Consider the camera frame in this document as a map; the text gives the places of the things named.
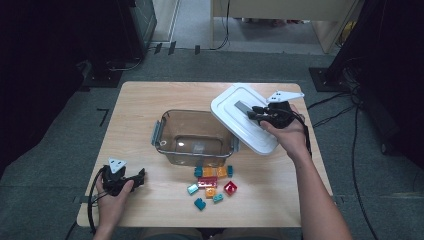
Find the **blue toy block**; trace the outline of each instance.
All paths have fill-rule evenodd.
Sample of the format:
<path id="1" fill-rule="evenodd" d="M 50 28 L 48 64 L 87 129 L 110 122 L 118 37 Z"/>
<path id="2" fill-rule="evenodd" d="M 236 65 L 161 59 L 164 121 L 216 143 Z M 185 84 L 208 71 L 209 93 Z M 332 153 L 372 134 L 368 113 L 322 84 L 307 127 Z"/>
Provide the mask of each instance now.
<path id="1" fill-rule="evenodd" d="M 233 177 L 233 166 L 231 166 L 231 165 L 228 165 L 227 166 L 227 175 L 228 175 L 228 177 Z"/>
<path id="2" fill-rule="evenodd" d="M 203 210 L 206 207 L 206 203 L 203 202 L 201 198 L 196 199 L 196 201 L 194 201 L 194 205 L 196 205 L 196 207 L 200 210 Z"/>
<path id="3" fill-rule="evenodd" d="M 196 167 L 194 169 L 194 176 L 199 178 L 202 175 L 203 175 L 203 168 L 202 167 Z"/>
<path id="4" fill-rule="evenodd" d="M 190 187 L 187 188 L 187 191 L 190 195 L 193 195 L 198 190 L 199 190 L 199 187 L 197 186 L 197 184 L 193 184 L 193 185 L 191 185 Z"/>
<path id="5" fill-rule="evenodd" d="M 218 193 L 217 195 L 213 196 L 213 202 L 217 203 L 224 199 L 224 195 L 222 193 Z"/>

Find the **lid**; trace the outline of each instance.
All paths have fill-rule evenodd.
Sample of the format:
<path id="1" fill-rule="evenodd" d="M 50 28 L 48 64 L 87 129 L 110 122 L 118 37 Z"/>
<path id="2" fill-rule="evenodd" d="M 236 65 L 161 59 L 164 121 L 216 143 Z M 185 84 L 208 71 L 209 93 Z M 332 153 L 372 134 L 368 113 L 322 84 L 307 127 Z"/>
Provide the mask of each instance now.
<path id="1" fill-rule="evenodd" d="M 244 144 L 260 155 L 268 155 L 277 147 L 274 135 L 250 120 L 246 109 L 266 107 L 266 99 L 244 83 L 235 83 L 211 103 L 212 114 Z"/>

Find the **table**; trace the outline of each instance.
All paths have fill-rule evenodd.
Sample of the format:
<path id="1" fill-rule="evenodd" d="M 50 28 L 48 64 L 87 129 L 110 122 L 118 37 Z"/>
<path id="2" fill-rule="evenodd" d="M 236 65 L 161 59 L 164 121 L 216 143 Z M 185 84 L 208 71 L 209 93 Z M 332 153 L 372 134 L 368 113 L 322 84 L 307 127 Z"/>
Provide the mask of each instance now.
<path id="1" fill-rule="evenodd" d="M 299 227 L 299 199 L 295 169 L 279 146 L 268 156 L 254 153 L 241 144 L 240 151 L 227 159 L 234 168 L 231 178 L 238 189 L 214 204 L 199 190 L 193 196 L 187 187 L 196 182 L 194 167 L 172 165 L 158 153 L 150 139 L 154 123 L 170 109 L 210 111 L 210 103 L 232 83 L 204 82 L 126 82 L 121 89 L 86 195 L 97 171 L 109 157 L 127 161 L 125 176 L 146 169 L 145 185 L 130 194 L 120 226 L 125 227 Z M 276 90 L 300 92 L 296 84 L 250 83 L 264 97 Z M 291 101 L 311 126 L 303 99 Z M 324 185 L 332 190 L 312 127 L 310 138 L 313 161 Z M 218 181 L 218 190 L 230 178 Z M 203 198 L 207 206 L 200 211 L 194 201 Z M 93 209 L 97 223 L 97 208 Z M 89 226 L 87 206 L 81 205 L 77 222 Z"/>
<path id="2" fill-rule="evenodd" d="M 214 48 L 214 17 L 226 17 L 229 0 L 210 0 L 210 47 Z M 324 53 L 329 53 L 351 20 L 360 0 L 231 0 L 229 17 L 312 20 Z"/>

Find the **hand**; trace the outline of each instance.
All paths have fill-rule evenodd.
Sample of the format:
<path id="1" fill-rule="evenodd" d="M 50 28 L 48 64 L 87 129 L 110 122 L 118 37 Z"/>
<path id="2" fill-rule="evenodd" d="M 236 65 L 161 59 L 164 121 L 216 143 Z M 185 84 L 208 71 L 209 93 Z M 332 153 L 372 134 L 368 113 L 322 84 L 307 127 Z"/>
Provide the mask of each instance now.
<path id="1" fill-rule="evenodd" d="M 294 105 L 290 104 L 290 108 L 299 113 Z M 267 132 L 277 138 L 278 143 L 287 151 L 291 159 L 298 159 L 299 154 L 308 151 L 303 125 L 297 119 L 294 119 L 289 126 L 283 129 L 277 129 L 267 121 L 261 121 L 260 124 Z"/>
<path id="2" fill-rule="evenodd" d="M 111 237 L 113 230 L 122 218 L 125 204 L 133 185 L 134 181 L 130 180 L 125 183 L 118 196 L 106 195 L 98 200 L 99 227 L 94 236 L 95 239 L 108 239 Z M 96 188 L 98 193 L 104 192 L 101 175 L 97 179 Z"/>

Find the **gray carpet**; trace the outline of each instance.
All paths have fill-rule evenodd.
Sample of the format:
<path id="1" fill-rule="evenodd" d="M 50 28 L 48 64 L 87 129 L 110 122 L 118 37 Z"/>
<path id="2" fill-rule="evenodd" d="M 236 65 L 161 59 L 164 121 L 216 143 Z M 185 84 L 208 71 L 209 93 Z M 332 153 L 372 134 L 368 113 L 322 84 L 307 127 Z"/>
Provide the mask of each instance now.
<path id="1" fill-rule="evenodd" d="M 297 83 L 307 106 L 334 93 L 317 93 L 308 67 L 327 67 L 332 56 L 212 52 L 166 49 L 149 52 L 140 66 L 123 74 L 125 81 L 222 81 Z M 42 142 L 11 164 L 0 183 L 0 239 L 64 239 L 78 214 L 74 197 L 84 194 L 97 158 L 118 89 L 76 92 Z M 351 105 L 337 98 L 310 110 L 313 123 Z M 103 126 L 104 112 L 110 109 Z M 354 111 L 315 129 L 334 199 L 355 239 L 372 239 L 356 199 L 351 168 Z M 357 183 L 364 208 L 379 239 L 424 239 L 424 173 L 402 156 L 380 153 L 378 135 L 366 113 L 358 116 Z M 140 229 L 119 228 L 114 239 L 137 239 Z M 300 239 L 300 229 L 282 229 Z M 76 227 L 70 239 L 90 239 Z"/>

